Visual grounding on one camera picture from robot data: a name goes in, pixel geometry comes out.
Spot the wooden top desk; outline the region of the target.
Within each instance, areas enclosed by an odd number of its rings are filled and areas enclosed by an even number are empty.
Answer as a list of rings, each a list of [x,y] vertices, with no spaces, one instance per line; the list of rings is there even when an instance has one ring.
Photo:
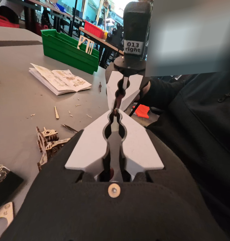
[[[99,66],[106,69],[106,63],[109,59],[109,56],[112,52],[118,53],[118,56],[124,55],[124,52],[122,50],[119,50],[118,48],[114,47],[110,43],[107,43],[104,39],[98,38],[97,36],[91,34],[90,32],[86,31],[83,27],[79,27],[79,30],[83,32],[85,37],[88,37],[91,39],[94,43],[96,43],[99,46]]]

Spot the red storage bin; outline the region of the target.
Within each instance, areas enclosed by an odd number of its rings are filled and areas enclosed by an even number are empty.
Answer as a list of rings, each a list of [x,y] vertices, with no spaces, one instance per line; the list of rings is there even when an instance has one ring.
[[[97,27],[96,25],[86,20],[85,20],[84,30],[101,39],[105,39],[106,37],[105,32],[101,28]]]
[[[11,23],[6,17],[0,15],[0,27],[20,28],[20,25]]]

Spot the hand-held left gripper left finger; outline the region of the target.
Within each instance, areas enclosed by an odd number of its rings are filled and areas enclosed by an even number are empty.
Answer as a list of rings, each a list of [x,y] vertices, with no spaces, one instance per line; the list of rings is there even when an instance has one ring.
[[[65,168],[82,170],[94,177],[103,171],[109,173],[111,155],[108,138],[112,132],[112,122],[112,110],[109,110],[84,128]]]

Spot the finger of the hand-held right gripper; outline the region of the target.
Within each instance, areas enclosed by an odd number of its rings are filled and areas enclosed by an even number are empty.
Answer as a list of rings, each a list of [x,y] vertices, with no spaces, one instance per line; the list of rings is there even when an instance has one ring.
[[[140,93],[142,75],[131,75],[123,78],[118,95],[118,109],[125,111]]]
[[[118,103],[125,96],[123,88],[119,89],[119,83],[123,85],[123,74],[118,71],[112,71],[107,83],[107,101],[110,110],[114,110],[117,106],[117,95],[118,97],[120,96]]]

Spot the dark wooden strip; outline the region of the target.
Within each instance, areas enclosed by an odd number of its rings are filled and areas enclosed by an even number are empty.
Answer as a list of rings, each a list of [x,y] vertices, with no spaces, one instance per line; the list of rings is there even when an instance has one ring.
[[[78,131],[76,131],[75,129],[71,128],[70,126],[68,125],[65,125],[65,124],[61,124],[62,127],[66,128],[67,130],[73,132],[73,133],[78,133]]]

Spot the folded instruction booklet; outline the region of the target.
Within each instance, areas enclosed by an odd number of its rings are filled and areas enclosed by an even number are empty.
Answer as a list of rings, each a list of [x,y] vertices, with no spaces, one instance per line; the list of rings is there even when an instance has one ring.
[[[88,90],[92,86],[92,84],[83,78],[73,75],[69,69],[49,70],[32,63],[31,65],[33,68],[29,68],[29,72],[56,96]]]

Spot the green storage bin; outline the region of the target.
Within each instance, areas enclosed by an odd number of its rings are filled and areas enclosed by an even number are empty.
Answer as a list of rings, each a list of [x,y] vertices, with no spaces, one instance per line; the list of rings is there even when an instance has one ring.
[[[41,30],[44,55],[71,67],[93,74],[98,71],[99,51],[93,49],[86,53],[86,45],[77,48],[78,41],[55,29]]]

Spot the orange floor object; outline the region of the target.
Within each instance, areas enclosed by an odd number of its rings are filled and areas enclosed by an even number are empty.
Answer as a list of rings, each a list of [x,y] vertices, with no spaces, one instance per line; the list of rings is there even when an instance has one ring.
[[[149,112],[150,108],[140,104],[137,109],[134,112],[134,115],[141,117],[141,118],[145,118],[145,119],[149,119],[148,116],[148,112]]]

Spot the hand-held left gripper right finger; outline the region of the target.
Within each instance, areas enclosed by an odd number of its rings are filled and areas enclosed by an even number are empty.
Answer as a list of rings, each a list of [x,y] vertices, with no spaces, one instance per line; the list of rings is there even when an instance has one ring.
[[[135,177],[140,172],[164,169],[164,164],[147,130],[119,109],[117,122],[121,137],[119,167],[122,175]]]

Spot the black metal pole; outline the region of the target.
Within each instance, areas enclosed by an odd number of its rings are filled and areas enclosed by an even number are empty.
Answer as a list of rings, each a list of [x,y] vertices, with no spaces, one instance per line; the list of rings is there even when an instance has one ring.
[[[135,113],[135,111],[137,110],[137,108],[139,107],[139,105],[140,105],[140,102],[138,102],[138,103],[135,105],[135,107],[133,108],[133,110],[132,110],[131,113],[129,114],[130,117]]]

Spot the black model kit box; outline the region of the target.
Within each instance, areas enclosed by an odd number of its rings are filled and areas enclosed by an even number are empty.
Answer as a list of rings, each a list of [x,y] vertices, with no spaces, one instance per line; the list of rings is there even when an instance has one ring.
[[[0,164],[0,206],[23,183],[23,178]]]

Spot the slotted wooden sheet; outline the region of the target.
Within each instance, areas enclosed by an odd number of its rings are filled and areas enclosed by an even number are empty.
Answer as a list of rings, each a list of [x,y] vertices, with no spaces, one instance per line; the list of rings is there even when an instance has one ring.
[[[94,42],[82,35],[80,35],[80,38],[79,38],[79,41],[78,41],[78,45],[77,45],[77,49],[80,50],[80,46],[81,45],[85,45],[86,48],[85,48],[85,52],[88,53],[89,55],[92,54],[92,50],[93,50],[93,47],[94,47]]]

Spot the punched wooden parts sheet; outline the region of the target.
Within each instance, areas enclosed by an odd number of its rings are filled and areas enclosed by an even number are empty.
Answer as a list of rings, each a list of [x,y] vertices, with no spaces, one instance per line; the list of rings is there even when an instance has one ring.
[[[6,219],[6,221],[7,221],[7,225],[6,225],[6,228],[5,228],[5,230],[6,230],[9,227],[9,225],[11,224],[11,222],[13,221],[13,219],[14,219],[14,205],[13,205],[13,202],[8,202],[5,205],[0,207],[0,218],[5,218]]]

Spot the person's right hand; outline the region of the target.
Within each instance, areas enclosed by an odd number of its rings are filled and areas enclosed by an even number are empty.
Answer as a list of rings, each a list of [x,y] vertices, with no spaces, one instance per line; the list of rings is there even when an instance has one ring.
[[[140,93],[136,96],[135,102],[140,101],[140,99],[142,99],[147,94],[150,89],[150,85],[151,83],[148,81],[148,83],[140,90]]]

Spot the wooden model frame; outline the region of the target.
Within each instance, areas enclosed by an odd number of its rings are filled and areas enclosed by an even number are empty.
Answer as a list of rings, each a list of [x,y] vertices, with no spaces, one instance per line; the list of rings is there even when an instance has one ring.
[[[36,126],[36,133],[38,136],[37,145],[42,153],[40,161],[37,163],[39,172],[42,170],[44,165],[48,163],[51,158],[60,150],[65,143],[67,143],[71,138],[66,138],[59,140],[58,132],[54,129],[46,129],[40,131]]]

